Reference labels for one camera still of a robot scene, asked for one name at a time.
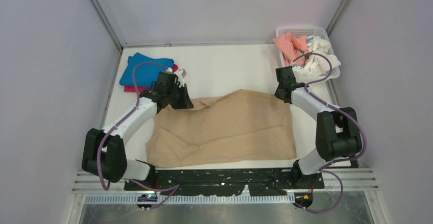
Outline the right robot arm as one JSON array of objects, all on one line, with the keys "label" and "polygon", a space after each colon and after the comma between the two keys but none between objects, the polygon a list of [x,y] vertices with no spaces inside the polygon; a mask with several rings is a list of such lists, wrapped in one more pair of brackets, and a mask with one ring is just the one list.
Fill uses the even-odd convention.
[{"label": "right robot arm", "polygon": [[310,92],[305,83],[296,80],[292,67],[277,68],[275,73],[278,82],[275,97],[300,108],[316,122],[315,148],[291,168],[293,185],[302,189],[335,160],[360,153],[362,137],[354,109],[326,103]]}]

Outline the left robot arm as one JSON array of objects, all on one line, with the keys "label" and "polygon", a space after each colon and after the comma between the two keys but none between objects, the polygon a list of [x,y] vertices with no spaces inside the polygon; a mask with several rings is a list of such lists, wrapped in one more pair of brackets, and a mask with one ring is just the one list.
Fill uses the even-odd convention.
[{"label": "left robot arm", "polygon": [[90,129],[85,137],[82,170],[100,177],[102,181],[116,183],[121,179],[134,179],[144,190],[156,186],[152,173],[155,167],[145,161],[129,160],[126,143],[146,122],[162,109],[192,109],[185,70],[161,71],[151,89],[137,95],[130,111],[103,129]]}]

